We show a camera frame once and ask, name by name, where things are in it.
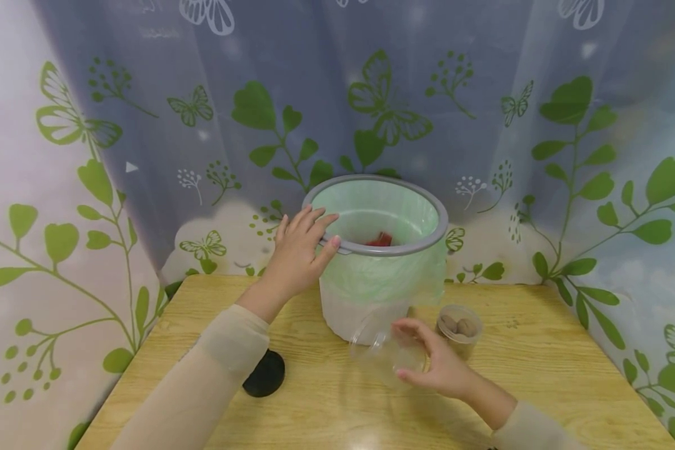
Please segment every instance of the sleeve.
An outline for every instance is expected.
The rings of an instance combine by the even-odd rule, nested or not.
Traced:
[[[218,314],[120,432],[114,450],[201,450],[268,349],[268,324],[236,304]]]
[[[518,402],[507,423],[492,435],[500,450],[588,450],[531,404]]]

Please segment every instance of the table surface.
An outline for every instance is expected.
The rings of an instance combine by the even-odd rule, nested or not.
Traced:
[[[190,276],[86,431],[78,450],[108,449],[213,317],[255,281]],[[470,364],[559,421],[593,449],[675,449],[675,442],[569,309],[546,286],[446,285],[442,304],[483,319]],[[439,306],[412,316],[435,323]],[[206,449],[475,449],[490,430],[467,406],[417,389],[391,392],[363,374],[325,325],[317,286],[270,328],[286,361],[270,397],[233,399]]]

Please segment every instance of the red object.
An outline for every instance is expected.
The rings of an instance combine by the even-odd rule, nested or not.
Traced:
[[[381,231],[378,238],[365,244],[371,247],[389,247],[393,245],[393,237],[388,233]]]

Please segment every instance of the curtain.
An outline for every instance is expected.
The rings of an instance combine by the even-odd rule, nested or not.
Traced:
[[[186,275],[351,173],[441,199],[448,283],[554,288],[675,438],[675,1],[0,0],[0,448],[74,445]]]

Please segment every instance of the plastic container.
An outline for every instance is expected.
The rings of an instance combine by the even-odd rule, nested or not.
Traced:
[[[351,339],[350,356],[367,373],[393,389],[409,389],[400,380],[399,369],[423,371],[427,354],[414,337],[391,326],[380,309],[363,319]]]
[[[467,361],[483,335],[483,321],[475,312],[457,304],[448,304],[437,315],[436,330],[446,338],[452,350]]]
[[[435,196],[406,181],[376,175],[347,175],[324,181],[303,206],[341,217],[325,232],[341,247],[320,277],[325,322],[350,341],[363,319],[380,308],[390,321],[405,317],[410,304],[436,303],[444,292],[448,214]],[[390,246],[367,246],[389,233]]]

